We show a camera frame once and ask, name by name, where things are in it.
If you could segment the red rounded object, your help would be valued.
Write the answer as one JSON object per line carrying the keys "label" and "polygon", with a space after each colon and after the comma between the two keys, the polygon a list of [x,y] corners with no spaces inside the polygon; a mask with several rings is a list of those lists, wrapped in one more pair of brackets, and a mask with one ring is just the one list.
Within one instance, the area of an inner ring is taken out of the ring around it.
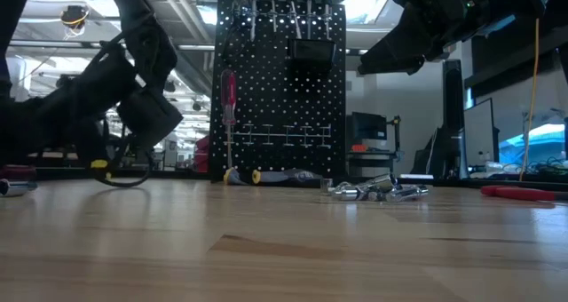
{"label": "red rounded object", "polygon": [[207,172],[209,170],[209,136],[205,136],[195,142],[193,169],[198,172]]}

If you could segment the long ceiling light bar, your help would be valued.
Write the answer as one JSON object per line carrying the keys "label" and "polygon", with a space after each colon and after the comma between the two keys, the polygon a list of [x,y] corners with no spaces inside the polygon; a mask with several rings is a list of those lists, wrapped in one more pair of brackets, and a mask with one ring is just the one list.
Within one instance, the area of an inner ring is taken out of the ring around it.
{"label": "long ceiling light bar", "polygon": [[[85,42],[85,41],[41,41],[41,40],[11,40],[11,47],[24,48],[53,48],[53,49],[101,49],[108,42]],[[212,44],[175,44],[174,48],[182,52],[213,52],[215,46]]]}

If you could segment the black aluminium table frame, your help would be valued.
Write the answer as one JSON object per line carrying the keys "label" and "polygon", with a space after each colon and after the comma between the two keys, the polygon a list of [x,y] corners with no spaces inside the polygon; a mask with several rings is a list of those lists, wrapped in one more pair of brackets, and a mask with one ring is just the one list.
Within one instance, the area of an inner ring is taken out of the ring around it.
{"label": "black aluminium table frame", "polygon": [[[37,181],[47,180],[68,180],[68,179],[93,179],[93,174],[83,168],[35,168]],[[208,173],[195,171],[152,171],[150,179],[191,179],[209,180]],[[434,187],[467,187],[480,188],[490,185],[503,185],[515,187],[536,188],[555,192],[568,192],[568,183],[553,183],[540,181],[515,181],[515,180],[493,180],[493,179],[461,179],[461,180],[439,180],[439,179],[405,179],[398,178],[401,184],[424,184]]]}

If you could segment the black tower column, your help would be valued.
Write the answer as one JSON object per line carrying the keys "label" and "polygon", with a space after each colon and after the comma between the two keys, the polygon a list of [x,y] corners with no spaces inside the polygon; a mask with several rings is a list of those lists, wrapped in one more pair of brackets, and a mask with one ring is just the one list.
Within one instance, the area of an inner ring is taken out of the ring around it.
{"label": "black tower column", "polygon": [[463,82],[460,60],[443,62],[443,108],[446,133],[445,173],[446,179],[461,179],[463,142]]}

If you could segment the red-handled pliers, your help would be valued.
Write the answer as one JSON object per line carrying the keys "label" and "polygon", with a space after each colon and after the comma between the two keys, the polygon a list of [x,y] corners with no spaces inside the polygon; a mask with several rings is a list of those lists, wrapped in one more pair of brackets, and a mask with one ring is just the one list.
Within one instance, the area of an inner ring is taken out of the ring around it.
{"label": "red-handled pliers", "polygon": [[330,124],[314,127],[310,125],[274,125],[244,123],[229,124],[223,136],[224,144],[253,147],[255,145],[273,147],[325,148],[332,147],[333,129]]}

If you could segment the black metal pegboard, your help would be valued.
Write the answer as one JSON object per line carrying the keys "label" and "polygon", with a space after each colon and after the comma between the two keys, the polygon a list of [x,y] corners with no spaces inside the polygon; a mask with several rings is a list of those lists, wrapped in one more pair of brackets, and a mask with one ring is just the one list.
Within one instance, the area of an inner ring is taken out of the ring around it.
{"label": "black metal pegboard", "polygon": [[[288,40],[296,39],[290,20],[256,23],[256,39],[250,41],[250,24],[235,16],[232,0],[217,3],[215,59],[209,127],[209,176],[220,180],[227,168],[225,125],[221,105],[221,73],[231,69],[236,76],[236,125],[330,124],[332,147],[300,148],[276,145],[253,147],[232,145],[233,166],[240,172],[304,169],[327,178],[345,172],[345,50],[346,10],[334,4],[329,23],[336,43],[333,67],[329,70],[295,68],[288,57]],[[327,40],[322,18],[312,20],[312,40]]]}

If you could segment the white upright panel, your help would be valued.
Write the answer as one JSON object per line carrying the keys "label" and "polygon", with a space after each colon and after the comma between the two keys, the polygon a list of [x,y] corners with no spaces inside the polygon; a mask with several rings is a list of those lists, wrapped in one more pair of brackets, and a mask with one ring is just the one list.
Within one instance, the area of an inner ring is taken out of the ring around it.
{"label": "white upright panel", "polygon": [[499,130],[494,126],[491,98],[464,111],[464,135],[469,177],[485,178],[487,164],[500,161]]}

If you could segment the black computer monitor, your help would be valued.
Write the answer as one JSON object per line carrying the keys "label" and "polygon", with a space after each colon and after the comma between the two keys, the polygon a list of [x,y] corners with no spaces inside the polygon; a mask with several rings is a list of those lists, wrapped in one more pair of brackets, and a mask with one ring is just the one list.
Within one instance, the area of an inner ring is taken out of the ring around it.
{"label": "black computer monitor", "polygon": [[353,112],[351,132],[354,139],[386,140],[387,119],[382,115]]}

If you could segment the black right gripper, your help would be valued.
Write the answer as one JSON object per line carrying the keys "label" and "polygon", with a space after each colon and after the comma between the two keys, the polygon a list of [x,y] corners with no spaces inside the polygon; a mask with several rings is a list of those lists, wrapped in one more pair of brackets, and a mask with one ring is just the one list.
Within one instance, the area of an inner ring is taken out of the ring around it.
{"label": "black right gripper", "polygon": [[463,42],[477,33],[477,0],[393,0],[403,8],[398,25],[360,57],[362,75],[416,73],[435,45]]}

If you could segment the blue cover sheet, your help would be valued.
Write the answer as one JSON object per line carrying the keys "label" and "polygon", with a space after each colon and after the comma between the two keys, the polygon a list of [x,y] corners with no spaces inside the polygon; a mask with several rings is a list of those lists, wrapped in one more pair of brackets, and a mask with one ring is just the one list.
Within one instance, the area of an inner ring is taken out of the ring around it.
{"label": "blue cover sheet", "polygon": [[[544,124],[531,129],[526,164],[564,160],[566,156],[564,143],[563,124]],[[499,160],[501,163],[521,165],[524,159],[525,139],[522,134],[499,143]]]}

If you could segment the black monitor desk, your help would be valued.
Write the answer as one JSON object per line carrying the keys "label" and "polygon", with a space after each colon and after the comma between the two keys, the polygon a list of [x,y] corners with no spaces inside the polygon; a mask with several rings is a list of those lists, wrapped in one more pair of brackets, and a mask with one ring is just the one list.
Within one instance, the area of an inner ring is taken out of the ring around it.
{"label": "black monitor desk", "polygon": [[383,168],[393,173],[394,163],[398,161],[399,155],[391,151],[350,151],[346,154],[347,172],[350,175],[363,173],[364,168]]}

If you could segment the silver ceiling duct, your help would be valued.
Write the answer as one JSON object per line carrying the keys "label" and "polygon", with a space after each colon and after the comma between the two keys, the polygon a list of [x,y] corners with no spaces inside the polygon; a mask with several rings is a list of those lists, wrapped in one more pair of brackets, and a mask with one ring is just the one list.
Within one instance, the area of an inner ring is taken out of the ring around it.
{"label": "silver ceiling duct", "polygon": [[[185,28],[190,32],[191,35],[196,37],[196,30],[194,29],[193,24],[185,16],[185,14],[177,5],[175,0],[166,0],[166,1],[170,4],[173,11],[180,18]],[[178,72],[186,78],[188,83],[191,83],[191,87],[195,92],[210,97],[211,96],[210,80],[208,80],[207,77],[198,68],[196,68],[195,65],[190,61],[190,59],[186,55],[187,51],[184,51],[182,49],[182,46],[178,43],[177,40],[174,40],[174,46],[176,48],[177,55],[179,57]]]}

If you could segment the black pegboard bin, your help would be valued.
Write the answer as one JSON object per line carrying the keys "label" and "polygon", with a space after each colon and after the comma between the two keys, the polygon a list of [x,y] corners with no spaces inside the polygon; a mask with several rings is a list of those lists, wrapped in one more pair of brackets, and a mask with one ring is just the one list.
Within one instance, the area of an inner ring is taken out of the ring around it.
{"label": "black pegboard bin", "polygon": [[288,57],[295,68],[329,70],[334,64],[335,50],[336,43],[329,40],[288,40]]}

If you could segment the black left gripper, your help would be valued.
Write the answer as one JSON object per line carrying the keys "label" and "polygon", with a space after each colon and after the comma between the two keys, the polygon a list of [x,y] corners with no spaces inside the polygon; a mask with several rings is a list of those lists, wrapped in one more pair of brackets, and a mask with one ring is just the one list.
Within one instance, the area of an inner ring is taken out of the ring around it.
{"label": "black left gripper", "polygon": [[136,89],[136,70],[119,44],[104,51],[67,86],[45,97],[16,102],[0,88],[0,165],[64,142],[75,145],[82,161],[107,159],[99,121]]}

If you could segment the grey black work glove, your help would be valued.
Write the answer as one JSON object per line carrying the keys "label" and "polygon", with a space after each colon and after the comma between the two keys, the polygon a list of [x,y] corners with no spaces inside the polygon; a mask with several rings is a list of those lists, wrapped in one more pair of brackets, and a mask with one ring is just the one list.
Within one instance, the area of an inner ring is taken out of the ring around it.
{"label": "grey black work glove", "polygon": [[223,177],[226,185],[249,186],[251,184],[250,177],[247,174],[240,173],[236,168],[229,168]]}

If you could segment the red handled pliers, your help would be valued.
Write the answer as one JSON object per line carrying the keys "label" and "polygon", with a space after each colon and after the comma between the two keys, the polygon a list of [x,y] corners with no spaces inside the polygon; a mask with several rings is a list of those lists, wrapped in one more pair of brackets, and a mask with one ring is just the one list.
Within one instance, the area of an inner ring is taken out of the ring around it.
{"label": "red handled pliers", "polygon": [[521,201],[565,201],[568,202],[568,192],[554,192],[524,187],[485,186],[481,193],[486,196],[508,198]]}

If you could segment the yellow grey tool at rack base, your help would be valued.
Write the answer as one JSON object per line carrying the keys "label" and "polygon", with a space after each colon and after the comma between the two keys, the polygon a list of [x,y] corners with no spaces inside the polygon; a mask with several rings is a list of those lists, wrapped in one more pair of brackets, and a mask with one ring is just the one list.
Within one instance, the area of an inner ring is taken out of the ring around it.
{"label": "yellow grey tool at rack base", "polygon": [[258,171],[252,172],[252,181],[255,185],[282,185],[300,187],[318,187],[323,177],[311,171],[290,169],[285,171]]}

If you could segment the translucent red handled screwdriver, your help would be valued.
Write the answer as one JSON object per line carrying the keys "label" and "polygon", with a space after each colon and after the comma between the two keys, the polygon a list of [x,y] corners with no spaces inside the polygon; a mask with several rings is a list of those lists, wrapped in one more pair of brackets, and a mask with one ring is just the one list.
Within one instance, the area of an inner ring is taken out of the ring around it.
{"label": "translucent red handled screwdriver", "polygon": [[221,105],[223,109],[223,124],[226,132],[227,147],[227,168],[233,167],[232,159],[232,126],[236,124],[235,107],[236,107],[236,76],[234,72],[226,68],[221,73]]}

